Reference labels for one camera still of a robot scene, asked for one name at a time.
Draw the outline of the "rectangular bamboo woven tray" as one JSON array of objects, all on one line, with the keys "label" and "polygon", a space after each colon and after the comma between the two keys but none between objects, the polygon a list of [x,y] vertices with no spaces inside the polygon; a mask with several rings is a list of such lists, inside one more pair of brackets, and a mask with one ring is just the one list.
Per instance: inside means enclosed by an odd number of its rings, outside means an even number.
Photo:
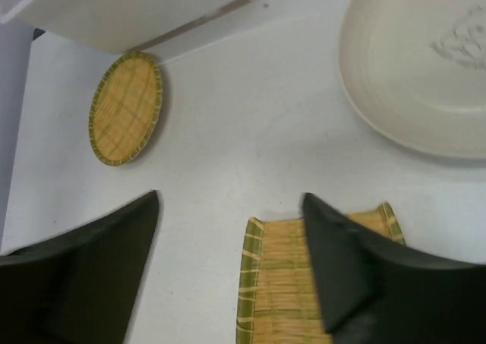
[{"label": "rectangular bamboo woven tray", "polygon": [[330,343],[323,331],[302,219],[248,220],[235,341]]}]

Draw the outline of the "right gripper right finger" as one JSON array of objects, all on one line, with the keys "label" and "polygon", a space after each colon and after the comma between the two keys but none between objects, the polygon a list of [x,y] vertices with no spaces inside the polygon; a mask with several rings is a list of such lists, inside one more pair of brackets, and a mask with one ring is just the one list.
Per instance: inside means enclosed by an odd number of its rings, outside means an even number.
[{"label": "right gripper right finger", "polygon": [[323,330],[334,343],[483,343],[485,267],[415,250],[307,193]]}]

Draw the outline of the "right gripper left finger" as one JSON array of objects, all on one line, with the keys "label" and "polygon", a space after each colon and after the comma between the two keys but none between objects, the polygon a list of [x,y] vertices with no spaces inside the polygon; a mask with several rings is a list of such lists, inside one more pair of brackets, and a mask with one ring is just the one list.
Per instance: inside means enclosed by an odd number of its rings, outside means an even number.
[{"label": "right gripper left finger", "polygon": [[149,191],[1,256],[3,343],[123,343],[159,222]]}]

